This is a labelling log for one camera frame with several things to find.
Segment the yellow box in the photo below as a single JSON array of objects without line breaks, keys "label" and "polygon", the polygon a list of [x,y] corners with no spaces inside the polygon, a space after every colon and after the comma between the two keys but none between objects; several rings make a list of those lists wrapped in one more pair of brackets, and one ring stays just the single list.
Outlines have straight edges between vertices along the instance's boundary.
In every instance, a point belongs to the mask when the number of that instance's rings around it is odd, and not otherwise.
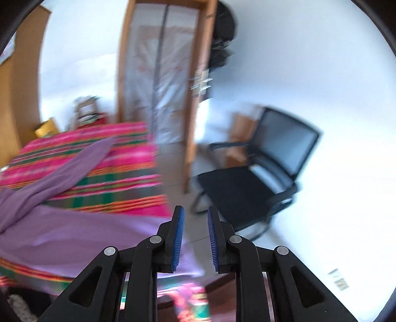
[{"label": "yellow box", "polygon": [[60,130],[53,117],[42,122],[38,128],[35,130],[35,135],[37,138],[48,138],[60,133]]}]

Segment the red basket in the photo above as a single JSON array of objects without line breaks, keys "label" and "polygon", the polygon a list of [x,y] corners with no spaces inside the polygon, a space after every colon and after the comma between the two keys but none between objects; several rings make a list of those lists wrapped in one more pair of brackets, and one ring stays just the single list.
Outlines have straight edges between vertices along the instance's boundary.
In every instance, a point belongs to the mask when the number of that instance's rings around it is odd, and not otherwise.
[{"label": "red basket", "polygon": [[92,126],[105,125],[107,124],[107,114],[106,113],[94,113],[89,115],[84,115],[77,119],[76,128],[89,128]]}]

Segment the black mesh office chair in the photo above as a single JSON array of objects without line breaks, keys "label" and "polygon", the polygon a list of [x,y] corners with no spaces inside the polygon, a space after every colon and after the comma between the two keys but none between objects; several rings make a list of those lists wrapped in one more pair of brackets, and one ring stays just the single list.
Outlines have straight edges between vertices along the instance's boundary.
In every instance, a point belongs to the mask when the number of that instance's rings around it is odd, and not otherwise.
[{"label": "black mesh office chair", "polygon": [[241,148],[246,155],[243,166],[216,169],[197,175],[201,192],[191,205],[195,215],[206,198],[235,232],[251,241],[263,236],[273,217],[290,207],[299,192],[300,173],[316,148],[322,131],[308,121],[274,107],[265,107],[247,141],[221,141],[209,144],[214,158],[220,149]]}]

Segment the black bags on hook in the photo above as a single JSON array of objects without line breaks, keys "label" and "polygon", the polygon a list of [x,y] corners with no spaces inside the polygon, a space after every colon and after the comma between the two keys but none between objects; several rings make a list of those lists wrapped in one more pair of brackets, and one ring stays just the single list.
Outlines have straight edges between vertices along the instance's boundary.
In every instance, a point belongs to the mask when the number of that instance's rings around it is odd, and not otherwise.
[{"label": "black bags on hook", "polygon": [[235,35],[234,15],[227,5],[218,1],[208,64],[210,71],[226,65],[228,58],[232,55],[228,46],[234,40]]}]

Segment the plastic covered door screen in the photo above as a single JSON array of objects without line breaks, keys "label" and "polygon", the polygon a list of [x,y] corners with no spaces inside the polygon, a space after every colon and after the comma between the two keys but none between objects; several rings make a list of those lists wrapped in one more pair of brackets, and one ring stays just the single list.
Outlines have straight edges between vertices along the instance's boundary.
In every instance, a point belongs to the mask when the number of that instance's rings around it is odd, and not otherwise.
[{"label": "plastic covered door screen", "polygon": [[183,140],[199,9],[129,1],[118,59],[119,121],[143,121],[157,144]]}]

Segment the pink plaid tablecloth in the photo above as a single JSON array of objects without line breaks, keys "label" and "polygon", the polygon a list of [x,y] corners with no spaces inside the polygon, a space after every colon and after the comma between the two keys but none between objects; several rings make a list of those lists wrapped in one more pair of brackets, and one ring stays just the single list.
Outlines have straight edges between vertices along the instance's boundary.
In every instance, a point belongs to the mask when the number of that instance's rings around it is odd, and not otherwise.
[{"label": "pink plaid tablecloth", "polygon": [[[172,219],[174,212],[168,210],[165,196],[153,192],[160,178],[149,171],[154,157],[152,147],[146,141],[144,124],[103,125],[33,141],[25,154],[14,160],[3,173],[1,189],[24,188],[66,164],[84,148],[109,137],[115,138],[109,155],[76,186],[48,199],[45,205],[91,213],[144,216],[170,213]],[[22,287],[27,286],[28,278],[38,280],[38,290],[54,293],[56,298],[78,277],[57,276],[3,259],[1,274]],[[173,300],[179,321],[209,320],[205,290],[190,281],[190,277],[200,274],[201,268],[183,237],[174,273],[157,275],[157,298],[164,295]]]}]

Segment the wooden board against wall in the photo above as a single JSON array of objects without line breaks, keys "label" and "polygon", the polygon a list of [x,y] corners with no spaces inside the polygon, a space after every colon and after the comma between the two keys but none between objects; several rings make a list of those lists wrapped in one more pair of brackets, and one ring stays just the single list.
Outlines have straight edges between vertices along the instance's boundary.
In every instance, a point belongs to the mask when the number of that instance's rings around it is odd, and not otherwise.
[{"label": "wooden board against wall", "polygon": [[[249,141],[256,129],[257,120],[249,116],[234,113],[233,123],[229,133],[229,141],[243,142]],[[247,153],[243,146],[234,146],[226,149],[226,168],[245,166],[247,164]]]}]

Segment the purple fleece garment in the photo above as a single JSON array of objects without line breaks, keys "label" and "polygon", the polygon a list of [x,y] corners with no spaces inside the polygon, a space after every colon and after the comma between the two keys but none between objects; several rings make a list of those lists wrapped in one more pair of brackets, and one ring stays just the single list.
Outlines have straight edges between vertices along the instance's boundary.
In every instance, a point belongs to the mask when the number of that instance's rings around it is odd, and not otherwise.
[{"label": "purple fleece garment", "polygon": [[108,246],[134,247],[153,236],[171,214],[84,212],[45,205],[76,186],[110,153],[114,137],[84,148],[38,181],[1,189],[1,259],[68,278],[76,277]]}]

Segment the wooden wardrobe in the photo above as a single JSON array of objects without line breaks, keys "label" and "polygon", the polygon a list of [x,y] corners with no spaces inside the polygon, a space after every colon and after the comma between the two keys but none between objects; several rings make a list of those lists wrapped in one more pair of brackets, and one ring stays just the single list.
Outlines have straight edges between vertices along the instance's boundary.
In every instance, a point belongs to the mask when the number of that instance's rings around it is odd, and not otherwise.
[{"label": "wooden wardrobe", "polygon": [[40,125],[38,71],[51,12],[38,6],[15,34],[13,54],[1,65],[1,166],[36,139]]}]

